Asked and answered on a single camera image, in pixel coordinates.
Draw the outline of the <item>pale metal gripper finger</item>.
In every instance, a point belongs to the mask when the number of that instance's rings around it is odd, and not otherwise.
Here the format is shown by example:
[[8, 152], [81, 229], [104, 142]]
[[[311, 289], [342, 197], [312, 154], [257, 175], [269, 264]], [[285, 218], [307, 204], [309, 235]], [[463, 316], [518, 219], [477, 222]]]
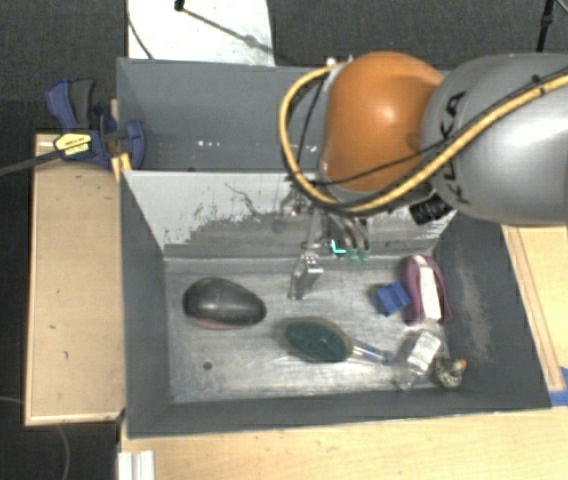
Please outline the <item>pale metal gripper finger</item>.
[[303, 299], [308, 291], [310, 258], [301, 254], [297, 259], [290, 277], [288, 297], [292, 300]]
[[324, 273], [324, 268], [320, 260], [316, 256], [307, 256], [305, 258], [305, 292], [309, 293], [316, 281]]

